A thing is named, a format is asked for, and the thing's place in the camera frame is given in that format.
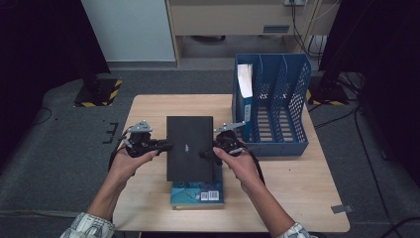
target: yellow and black hazard tape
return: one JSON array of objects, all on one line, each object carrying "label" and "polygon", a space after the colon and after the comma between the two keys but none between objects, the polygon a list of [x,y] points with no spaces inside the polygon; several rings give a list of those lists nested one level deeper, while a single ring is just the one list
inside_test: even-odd
[{"label": "yellow and black hazard tape", "polygon": [[109,95],[108,100],[102,101],[102,102],[90,102],[90,101],[84,101],[77,103],[75,106],[77,107],[95,107],[95,106],[109,106],[114,102],[115,97],[118,94],[118,90],[120,89],[120,85],[122,83],[122,80],[118,79],[115,81],[115,84],[113,86],[113,89]]},{"label": "yellow and black hazard tape", "polygon": [[312,94],[309,90],[306,91],[306,100],[308,101],[309,105],[347,105],[349,101],[347,100],[315,100],[312,98]]}]

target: cabinet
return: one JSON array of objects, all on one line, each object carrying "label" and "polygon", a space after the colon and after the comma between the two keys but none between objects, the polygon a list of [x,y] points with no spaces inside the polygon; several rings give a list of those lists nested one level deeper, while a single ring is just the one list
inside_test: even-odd
[{"label": "cabinet", "polygon": [[338,6],[336,0],[309,0],[295,7],[293,21],[292,8],[278,0],[166,0],[177,61],[185,36],[282,35],[290,51],[299,52],[293,27],[304,42],[313,33],[327,35]]},{"label": "cabinet", "polygon": [[111,66],[175,61],[164,0],[81,2]]}]

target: wooden table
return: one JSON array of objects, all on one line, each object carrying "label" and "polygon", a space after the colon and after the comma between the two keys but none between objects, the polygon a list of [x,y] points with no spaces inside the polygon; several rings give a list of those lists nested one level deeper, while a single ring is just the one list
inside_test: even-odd
[{"label": "wooden table", "polygon": [[[126,129],[146,119],[153,139],[166,138],[166,116],[213,116],[214,126],[232,121],[230,94],[139,95]],[[314,232],[347,232],[345,213],[306,108],[302,115],[309,145],[301,157],[261,158],[266,186],[284,209]],[[232,171],[223,165],[225,207],[173,210],[171,182],[166,181],[166,153],[140,167],[122,192],[114,212],[118,230],[190,232],[266,232],[266,228]]]}]

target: hand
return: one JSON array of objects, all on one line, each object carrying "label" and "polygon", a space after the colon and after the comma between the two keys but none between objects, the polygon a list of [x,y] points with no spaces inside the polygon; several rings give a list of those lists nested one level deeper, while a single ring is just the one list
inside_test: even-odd
[{"label": "hand", "polygon": [[111,220],[118,197],[125,188],[127,180],[143,164],[152,160],[158,151],[145,153],[132,158],[125,148],[120,149],[114,158],[108,176],[93,199],[87,212],[91,215]]},{"label": "hand", "polygon": [[108,173],[108,178],[125,183],[143,164],[151,161],[158,151],[151,151],[144,155],[132,158],[125,148],[118,151]]},{"label": "hand", "polygon": [[234,171],[243,189],[245,189],[244,185],[247,185],[249,182],[261,181],[257,173],[256,164],[248,152],[242,151],[238,157],[233,157],[217,147],[214,147],[213,151],[217,157],[228,164],[229,168]]}]

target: barcode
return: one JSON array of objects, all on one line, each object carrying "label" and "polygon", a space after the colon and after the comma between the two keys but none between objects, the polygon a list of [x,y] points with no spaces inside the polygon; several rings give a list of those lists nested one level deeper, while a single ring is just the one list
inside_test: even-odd
[{"label": "barcode", "polygon": [[201,200],[208,200],[209,199],[209,193],[208,192],[201,192]]},{"label": "barcode", "polygon": [[219,200],[219,191],[218,190],[209,191],[209,200]]}]

